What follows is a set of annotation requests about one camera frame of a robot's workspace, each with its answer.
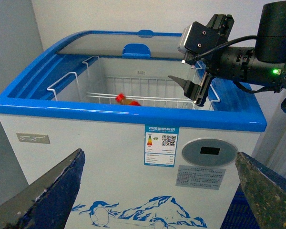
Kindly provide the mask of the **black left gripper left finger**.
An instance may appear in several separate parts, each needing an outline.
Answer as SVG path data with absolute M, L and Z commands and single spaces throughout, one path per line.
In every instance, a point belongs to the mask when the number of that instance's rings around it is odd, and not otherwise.
M 77 149 L 0 206 L 0 229 L 63 229 L 77 198 L 85 154 Z

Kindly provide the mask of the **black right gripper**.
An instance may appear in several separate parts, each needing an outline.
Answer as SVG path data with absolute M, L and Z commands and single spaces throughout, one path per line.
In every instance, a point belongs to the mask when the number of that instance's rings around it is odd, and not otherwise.
M 202 61 L 206 65 L 205 73 L 199 84 L 173 75 L 168 76 L 183 88 L 185 97 L 194 101 L 198 106 L 204 105 L 209 87 L 214 78 L 235 80 L 232 70 L 236 67 L 238 54 L 244 49 L 232 47 L 232 45 L 254 38 L 254 36 L 247 36 L 228 41 L 233 24 L 234 19 L 230 14 L 213 15 L 205 26 L 215 30 L 220 35 L 218 44 L 202 54 L 193 54 L 190 52 L 184 54 L 184 63 L 195 66 L 198 61 Z

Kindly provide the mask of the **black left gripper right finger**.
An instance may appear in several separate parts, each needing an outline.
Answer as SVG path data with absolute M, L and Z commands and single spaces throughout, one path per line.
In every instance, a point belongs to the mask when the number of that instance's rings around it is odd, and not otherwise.
M 237 153 L 235 166 L 259 227 L 286 229 L 286 179 L 244 152 Z

